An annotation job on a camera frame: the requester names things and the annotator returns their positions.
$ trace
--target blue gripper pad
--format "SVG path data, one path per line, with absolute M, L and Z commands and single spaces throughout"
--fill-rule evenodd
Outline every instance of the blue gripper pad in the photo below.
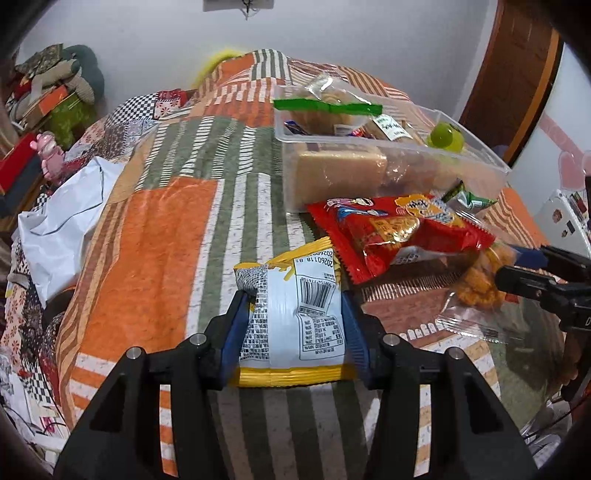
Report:
M 211 375 L 217 378 L 218 388 L 225 386 L 238 366 L 240 350 L 246 335 L 249 318 L 249 297 L 244 291 L 237 291 L 224 315 L 214 317 L 205 329 L 215 357 L 208 366 Z
M 518 256 L 515 262 L 516 267 L 531 268 L 532 270 L 545 269 L 548 266 L 548 259 L 538 249 L 510 245 L 517 250 Z
M 341 314 L 343 316 L 343 327 L 345 328 L 345 341 L 347 349 L 358 377 L 363 384 L 370 388 L 372 384 L 373 373 L 370 364 L 370 354 L 366 337 L 359 322 L 365 320 L 365 315 L 361 308 L 355 303 L 352 295 L 344 291 L 341 296 Z

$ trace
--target pink toy figure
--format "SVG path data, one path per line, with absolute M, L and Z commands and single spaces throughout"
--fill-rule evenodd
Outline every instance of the pink toy figure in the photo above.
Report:
M 37 135 L 37 141 L 30 143 L 33 150 L 37 150 L 41 158 L 41 169 L 45 178 L 57 182 L 61 168 L 64 164 L 64 151 L 56 143 L 56 138 L 51 132 L 43 132 Z

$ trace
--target green box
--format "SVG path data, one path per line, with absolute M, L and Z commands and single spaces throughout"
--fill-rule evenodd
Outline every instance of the green box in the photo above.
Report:
M 72 93 L 49 112 L 41 129 L 52 132 L 58 145 L 66 151 L 95 122 L 95 106 L 84 103 L 78 95 Z

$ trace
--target white plastic bag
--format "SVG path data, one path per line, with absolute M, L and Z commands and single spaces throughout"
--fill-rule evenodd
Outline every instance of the white plastic bag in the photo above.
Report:
M 57 189 L 43 210 L 18 215 L 22 251 L 43 308 L 78 280 L 86 244 L 124 167 L 94 157 Z

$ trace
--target white wall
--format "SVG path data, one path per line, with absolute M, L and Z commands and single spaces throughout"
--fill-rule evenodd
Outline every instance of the white wall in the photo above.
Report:
M 53 43 L 88 45 L 112 109 L 134 95 L 188 88 L 223 48 L 276 48 L 362 69 L 453 115 L 476 79 L 492 23 L 483 26 L 496 8 L 496 0 L 275 0 L 246 21 L 238 10 L 203 12 L 202 2 L 58 0 L 20 58 Z
M 591 78 L 567 45 L 544 113 L 581 152 L 591 151 Z M 561 149 L 536 128 L 511 171 L 509 184 L 519 193 L 531 215 L 537 214 L 552 192 L 561 188 L 560 152 Z
M 460 97 L 458 98 L 456 109 L 452 115 L 452 117 L 456 120 L 462 116 L 464 108 L 466 107 L 468 99 L 470 98 L 470 94 L 472 93 L 472 89 L 474 88 L 474 84 L 476 83 L 476 78 L 480 72 L 480 67 L 482 67 L 482 61 L 484 60 L 484 55 L 486 54 L 488 42 L 491 39 L 492 27 L 495 24 L 497 5 L 497 0 L 491 0 L 488 2 L 484 23 L 480 31 L 480 39 L 478 40 L 476 52 L 472 58 L 472 65 L 470 66 L 470 71 L 466 76 L 466 81 L 464 82 L 464 87 L 462 88 Z

